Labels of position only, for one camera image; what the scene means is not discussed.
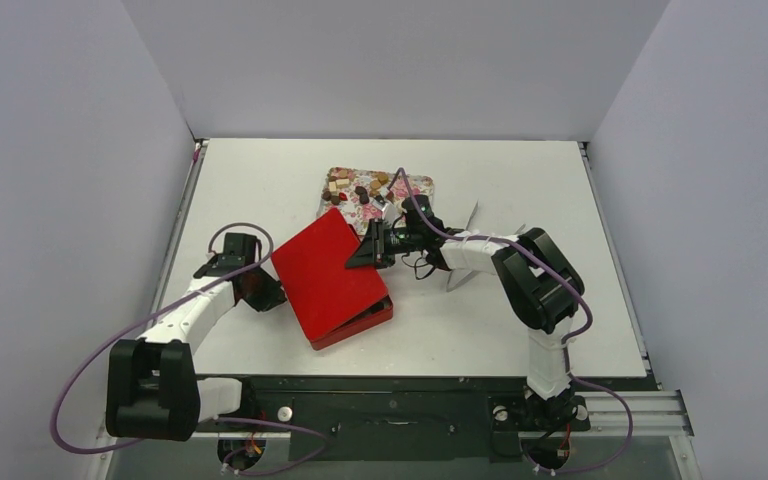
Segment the red box lid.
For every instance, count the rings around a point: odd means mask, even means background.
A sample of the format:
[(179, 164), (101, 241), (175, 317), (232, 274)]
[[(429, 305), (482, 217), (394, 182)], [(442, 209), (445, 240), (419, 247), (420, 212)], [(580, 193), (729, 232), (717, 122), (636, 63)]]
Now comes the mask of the red box lid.
[(345, 267), (359, 244), (344, 218), (330, 211), (272, 254), (273, 267), (309, 343), (389, 296), (374, 268)]

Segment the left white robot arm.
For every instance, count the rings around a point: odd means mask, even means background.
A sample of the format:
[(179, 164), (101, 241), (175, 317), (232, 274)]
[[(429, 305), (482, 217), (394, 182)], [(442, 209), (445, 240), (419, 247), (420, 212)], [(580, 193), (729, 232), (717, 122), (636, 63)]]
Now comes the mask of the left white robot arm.
[(192, 275), (181, 305), (135, 339), (109, 352), (105, 427), (113, 437), (185, 441), (220, 416), (232, 429), (251, 427), (258, 402), (237, 379), (196, 373), (193, 355), (218, 320), (239, 303), (256, 312), (282, 305), (281, 283), (260, 265), (259, 238), (228, 233), (219, 252)]

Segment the red chocolate box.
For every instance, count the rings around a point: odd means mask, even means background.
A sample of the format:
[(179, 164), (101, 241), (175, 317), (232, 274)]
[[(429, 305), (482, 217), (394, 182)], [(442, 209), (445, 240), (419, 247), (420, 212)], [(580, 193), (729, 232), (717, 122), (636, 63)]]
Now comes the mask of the red chocolate box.
[(351, 320), (333, 329), (319, 339), (310, 342), (315, 351), (323, 350), (338, 342), (360, 334), (393, 318), (393, 302), (389, 296), (373, 304)]

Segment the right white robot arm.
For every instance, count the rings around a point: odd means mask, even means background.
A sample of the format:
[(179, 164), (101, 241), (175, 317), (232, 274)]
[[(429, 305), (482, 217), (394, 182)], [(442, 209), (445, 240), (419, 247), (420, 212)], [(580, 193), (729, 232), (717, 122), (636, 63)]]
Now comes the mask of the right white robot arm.
[(544, 431), (587, 421), (584, 400), (570, 377), (566, 347), (584, 285), (549, 235), (540, 228), (502, 237), (448, 228), (425, 195), (405, 200), (403, 207), (401, 227), (385, 219), (369, 221), (346, 267), (384, 269), (399, 255), (420, 252), (434, 270), (495, 276), (528, 329), (526, 418)]

